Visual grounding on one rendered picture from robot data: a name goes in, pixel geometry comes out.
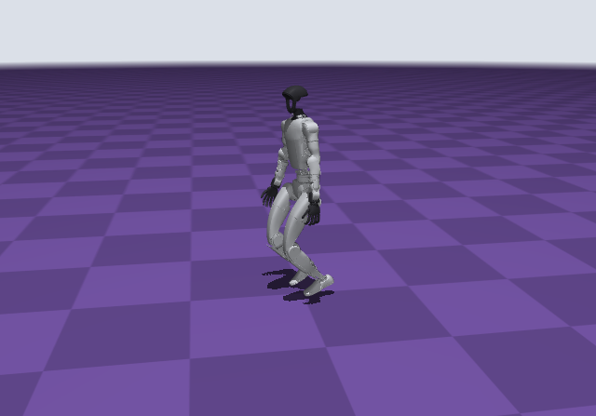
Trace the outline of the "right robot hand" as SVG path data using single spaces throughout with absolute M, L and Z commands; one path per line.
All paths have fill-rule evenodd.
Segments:
M 271 186 L 270 186 L 270 187 L 268 187 L 268 188 L 267 188 L 267 189 L 266 189 L 266 190 L 265 190 L 265 191 L 264 191 L 264 192 L 261 194 L 261 198 L 263 198 L 263 197 L 264 197 L 264 195 L 265 195 L 265 193 L 266 193 L 266 195 L 265 195 L 265 197 L 264 197 L 264 201 L 263 201 L 263 205 L 264 205 L 264 202 L 265 202 L 265 200 L 266 200 L 266 207 L 268 207 L 268 201 L 269 201 L 269 198 L 271 197 L 271 198 L 270 198 L 270 202 L 269 202 L 269 207 L 271 207 L 271 203 L 272 203 L 272 199 L 273 199 L 273 197 L 274 197 L 274 200 L 275 200 L 275 198 L 276 198 L 276 196 L 277 196 L 277 194 L 278 194 L 278 188 L 279 188 L 280 186 L 273 185 L 273 184 L 274 184 L 274 181 L 275 181 L 275 177 L 274 177 L 274 178 L 273 178 L 273 180 L 271 181 Z M 281 184 L 280 184 L 280 185 L 281 185 Z M 267 198 L 267 199 L 266 199 L 266 198 Z M 274 200 L 273 200 L 273 202 L 274 202 Z

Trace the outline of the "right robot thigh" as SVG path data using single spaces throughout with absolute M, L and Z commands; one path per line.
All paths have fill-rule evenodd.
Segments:
M 272 204 L 267 221 L 267 241 L 274 248 L 283 245 L 283 234 L 279 231 L 279 228 L 291 209 L 289 199 L 298 200 L 293 193 L 292 183 L 286 182 L 279 190 Z

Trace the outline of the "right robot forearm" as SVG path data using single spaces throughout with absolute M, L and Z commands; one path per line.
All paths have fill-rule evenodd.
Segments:
M 283 178 L 285 177 L 284 172 L 286 172 L 287 165 L 289 164 L 288 160 L 284 160 L 281 157 L 278 157 L 278 166 L 275 172 L 275 181 L 273 185 L 280 186 Z

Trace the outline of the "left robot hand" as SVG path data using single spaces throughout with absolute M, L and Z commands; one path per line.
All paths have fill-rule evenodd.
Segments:
M 312 225 L 315 225 L 316 223 L 319 223 L 319 220 L 320 220 L 320 215 L 319 215 L 320 208 L 319 208 L 319 205 L 318 205 L 319 200 L 313 200 L 312 199 L 312 192 L 309 193 L 308 202 L 310 202 L 310 204 L 308 205 L 307 211 L 302 216 L 302 219 L 308 213 L 308 218 L 307 218 L 307 222 L 305 223 L 305 225 L 308 224 L 310 226 L 311 224 Z M 317 220 L 317 215 L 318 215 L 318 220 Z M 310 218 L 311 218 L 311 221 L 310 221 Z

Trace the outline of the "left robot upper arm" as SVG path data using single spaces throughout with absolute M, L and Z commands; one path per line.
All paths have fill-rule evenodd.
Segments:
M 315 157 L 318 159 L 320 163 L 320 153 L 319 153 L 319 145 L 318 145 L 318 124 L 311 121 L 304 121 L 303 125 L 303 133 L 306 137 L 307 142 L 307 149 L 311 153 L 311 155 L 306 159 L 306 165 L 308 166 L 308 159 L 310 157 Z

